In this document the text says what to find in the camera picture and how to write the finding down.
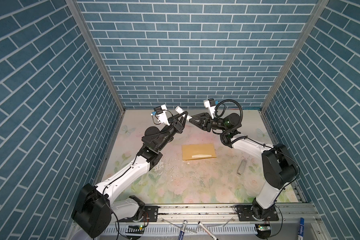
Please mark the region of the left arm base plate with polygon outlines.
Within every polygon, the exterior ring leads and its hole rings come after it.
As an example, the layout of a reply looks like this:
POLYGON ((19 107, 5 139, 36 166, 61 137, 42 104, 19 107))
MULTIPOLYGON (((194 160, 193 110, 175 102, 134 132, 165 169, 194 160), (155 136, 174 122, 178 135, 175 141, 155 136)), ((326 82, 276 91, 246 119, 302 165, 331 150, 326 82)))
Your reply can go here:
POLYGON ((126 223, 131 223, 131 222, 143 222, 143 219, 146 215, 147 218, 149 219, 149 222, 157 222, 157 218, 158 218, 158 210, 159 210, 159 206, 153 205, 153 206, 145 206, 144 207, 144 211, 140 211, 142 213, 141 216, 139 215, 139 212, 131 217, 131 218, 123 218, 123 219, 119 219, 120 222, 126 222, 126 223))

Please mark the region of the white glue stick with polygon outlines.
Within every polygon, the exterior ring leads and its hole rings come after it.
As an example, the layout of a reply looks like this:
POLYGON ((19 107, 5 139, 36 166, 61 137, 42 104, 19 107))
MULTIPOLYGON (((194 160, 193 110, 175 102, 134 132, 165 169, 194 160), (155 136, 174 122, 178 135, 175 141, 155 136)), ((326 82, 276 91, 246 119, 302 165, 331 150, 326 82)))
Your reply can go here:
MULTIPOLYGON (((185 112, 185 111, 184 111, 181 107, 179 107, 179 106, 177 106, 177 107, 175 108, 175 111, 176 111, 178 114, 182 114, 182 113, 185 112)), ((189 121, 189 120, 192 119, 192 118, 193 118, 192 116, 188 115, 188 116, 187 116, 187 121, 189 121)))

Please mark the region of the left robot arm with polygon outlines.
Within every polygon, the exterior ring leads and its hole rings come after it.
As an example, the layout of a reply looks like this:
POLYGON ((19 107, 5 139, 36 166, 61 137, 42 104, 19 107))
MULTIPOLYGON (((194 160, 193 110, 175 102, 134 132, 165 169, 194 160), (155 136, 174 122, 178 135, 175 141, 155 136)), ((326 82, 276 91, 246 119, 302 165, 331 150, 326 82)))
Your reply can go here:
POLYGON ((186 126, 188 112, 170 118, 161 113, 159 120, 165 126, 146 129, 142 137, 143 146, 135 158, 124 168, 96 185, 86 184, 79 192, 71 218, 89 237, 101 235, 112 221, 124 218, 140 219, 144 203, 131 196, 113 203, 117 197, 139 177, 152 170, 162 158, 161 150, 171 142, 175 134, 181 134, 186 126))

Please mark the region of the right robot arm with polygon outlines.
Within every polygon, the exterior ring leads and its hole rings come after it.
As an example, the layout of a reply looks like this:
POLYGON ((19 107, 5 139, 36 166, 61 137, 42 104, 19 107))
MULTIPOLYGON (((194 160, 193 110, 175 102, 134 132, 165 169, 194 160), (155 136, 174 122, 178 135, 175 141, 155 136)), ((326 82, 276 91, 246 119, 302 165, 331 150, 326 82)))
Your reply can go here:
POLYGON ((253 218, 262 221, 275 212, 277 198, 297 178, 300 170, 283 144, 270 147, 247 136, 239 137, 242 119, 243 113, 232 113, 224 118, 202 113, 192 116, 189 122, 206 132, 221 130, 218 135, 223 145, 262 160, 265 183, 251 207, 253 218))

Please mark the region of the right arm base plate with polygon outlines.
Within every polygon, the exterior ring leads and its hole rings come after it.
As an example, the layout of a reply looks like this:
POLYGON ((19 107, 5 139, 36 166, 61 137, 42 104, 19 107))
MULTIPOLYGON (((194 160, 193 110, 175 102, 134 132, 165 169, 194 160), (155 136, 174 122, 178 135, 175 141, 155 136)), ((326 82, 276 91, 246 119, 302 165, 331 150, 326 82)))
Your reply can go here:
POLYGON ((240 222, 279 220, 275 206, 262 209, 258 205, 235 205, 234 210, 238 214, 240 222))

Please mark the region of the yellow envelope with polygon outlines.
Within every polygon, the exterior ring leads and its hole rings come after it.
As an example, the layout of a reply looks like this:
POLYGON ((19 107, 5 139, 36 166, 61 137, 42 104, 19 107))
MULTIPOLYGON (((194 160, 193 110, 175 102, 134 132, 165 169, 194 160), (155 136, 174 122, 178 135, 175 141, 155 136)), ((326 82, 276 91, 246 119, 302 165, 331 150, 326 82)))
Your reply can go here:
POLYGON ((216 158, 214 144, 197 144, 182 146, 183 161, 216 158))

